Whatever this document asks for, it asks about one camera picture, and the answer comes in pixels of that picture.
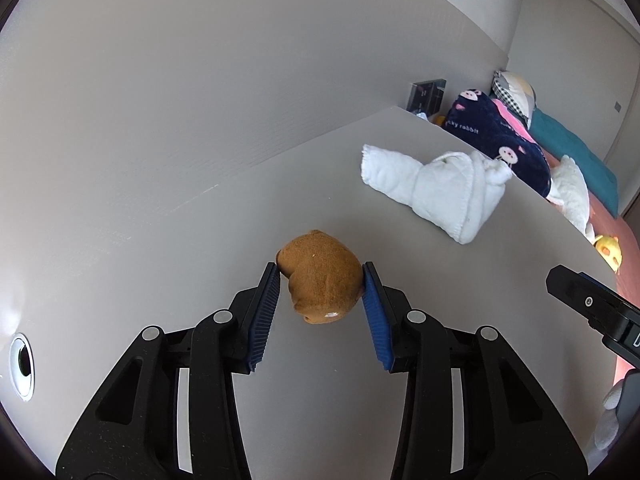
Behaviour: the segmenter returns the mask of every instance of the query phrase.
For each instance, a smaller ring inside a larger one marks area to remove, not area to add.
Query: brown plush toy
[[[322,231],[309,231],[285,245],[276,256],[289,279],[297,313],[307,323],[343,318],[364,291],[362,266],[347,247]]]

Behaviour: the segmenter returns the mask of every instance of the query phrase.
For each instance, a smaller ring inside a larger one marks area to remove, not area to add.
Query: pillow
[[[536,108],[536,93],[529,83],[513,72],[497,70],[491,89],[506,107],[522,117],[531,126],[531,117]]]
[[[618,180],[584,142],[538,108],[533,112],[529,133],[555,158],[569,155],[582,171],[587,188],[613,218],[618,217]]]

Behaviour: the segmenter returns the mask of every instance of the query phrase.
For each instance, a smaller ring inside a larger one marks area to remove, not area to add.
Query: yellow plush toy
[[[289,279],[294,308],[307,323],[338,321],[364,291],[362,266],[347,247],[322,231],[290,241],[276,256]]]
[[[622,250],[620,250],[618,237],[598,235],[593,246],[613,269],[613,272],[618,273],[620,265],[622,265]]]

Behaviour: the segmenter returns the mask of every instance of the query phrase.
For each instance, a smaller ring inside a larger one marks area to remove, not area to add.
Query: pink bedsheet
[[[556,158],[553,158],[547,152],[544,153],[550,167],[553,168],[558,165]],[[589,204],[591,205],[590,221],[594,232],[597,235],[617,236],[619,238],[620,249],[622,249],[622,265],[620,265],[619,272],[616,275],[617,292],[629,303],[640,306],[640,249],[638,248],[636,237],[628,224],[622,219],[622,216],[614,219],[591,191],[589,192]],[[632,366],[629,363],[619,357],[616,365],[615,381],[622,379],[631,368]]]

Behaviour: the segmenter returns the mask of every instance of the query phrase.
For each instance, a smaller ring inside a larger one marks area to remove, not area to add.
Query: metal pivot screw
[[[213,315],[213,321],[216,323],[228,323],[234,318],[230,310],[219,310]]]
[[[142,331],[142,339],[145,341],[153,341],[160,335],[160,331],[157,326],[148,326]]]
[[[424,323],[427,321],[427,315],[421,310],[410,310],[406,313],[406,318],[412,323]]]
[[[498,331],[492,326],[483,326],[480,330],[480,335],[482,338],[487,339],[487,341],[495,341],[498,339]]]

